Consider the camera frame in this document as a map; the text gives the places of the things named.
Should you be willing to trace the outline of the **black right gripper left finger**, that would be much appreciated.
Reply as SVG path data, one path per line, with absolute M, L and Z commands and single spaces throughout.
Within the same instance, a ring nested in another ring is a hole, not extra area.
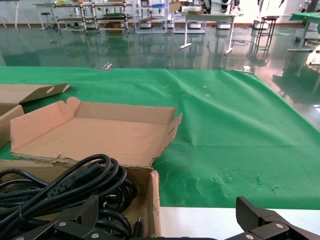
M 15 240 L 99 240 L 95 228 L 99 200 L 90 196 L 81 206 L 63 209 L 51 222 L 14 237 Z

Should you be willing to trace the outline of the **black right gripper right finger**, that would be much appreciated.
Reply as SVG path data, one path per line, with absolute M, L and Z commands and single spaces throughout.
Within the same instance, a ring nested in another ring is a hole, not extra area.
M 274 210 L 253 205 L 245 197 L 236 198 L 236 220 L 243 233 L 231 240 L 319 240 L 320 236 L 297 227 Z

